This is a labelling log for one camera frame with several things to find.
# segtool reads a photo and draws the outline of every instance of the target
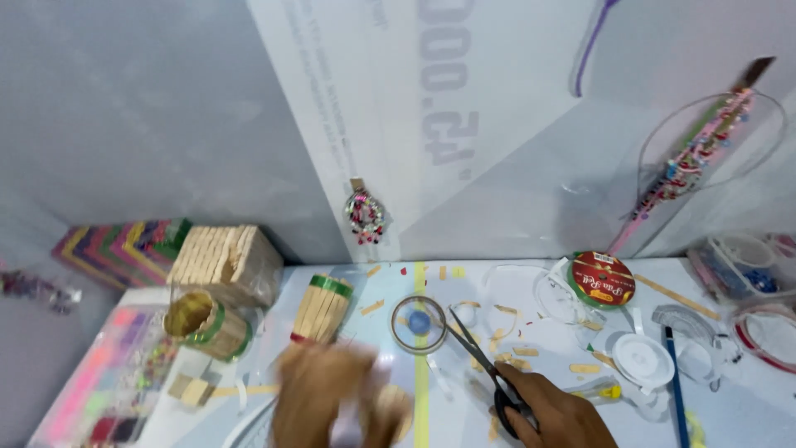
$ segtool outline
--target hand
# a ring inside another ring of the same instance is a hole
[[[504,408],[526,448],[617,448],[611,432],[587,400],[560,390],[538,373],[523,373],[505,363],[496,363],[495,367],[539,420],[537,433],[525,417]]]
[[[328,448],[340,403],[360,398],[372,412],[373,397],[363,386],[376,355],[320,344],[290,344],[278,360],[281,385],[272,422],[279,448]],[[373,412],[363,428],[365,448],[386,448],[400,424],[401,413]]]

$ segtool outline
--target blue pencil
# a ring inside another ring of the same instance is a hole
[[[677,370],[677,352],[674,350],[674,335],[672,328],[666,327],[666,348],[674,361],[674,378],[672,379],[672,389],[674,389],[674,407],[677,411],[677,429],[680,433],[680,448],[691,448],[689,440],[689,429],[685,425],[685,406],[683,406],[683,392],[680,390],[680,371]]]

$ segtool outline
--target yellow tape line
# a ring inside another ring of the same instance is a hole
[[[426,294],[425,263],[415,263],[415,294]],[[426,336],[415,336],[418,346]],[[415,448],[428,448],[428,367],[425,356],[415,356]]]

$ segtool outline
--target bead organizer box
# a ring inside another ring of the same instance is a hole
[[[123,446],[152,414],[178,346],[166,305],[118,307],[50,407],[31,446]]]

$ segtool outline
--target purple wire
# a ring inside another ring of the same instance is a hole
[[[580,90],[580,82],[583,80],[583,72],[586,71],[586,63],[589,60],[589,55],[591,54],[591,48],[595,46],[595,41],[597,40],[597,35],[599,31],[603,28],[603,23],[605,23],[605,18],[608,17],[608,10],[614,7],[619,3],[619,0],[605,0],[603,3],[603,9],[599,12],[599,18],[597,19],[597,24],[595,25],[594,30],[591,32],[591,37],[589,37],[589,43],[586,44],[586,51],[583,52],[583,57],[580,59],[580,67],[578,67],[578,76],[575,78],[575,96],[580,98],[583,96],[583,93]]]

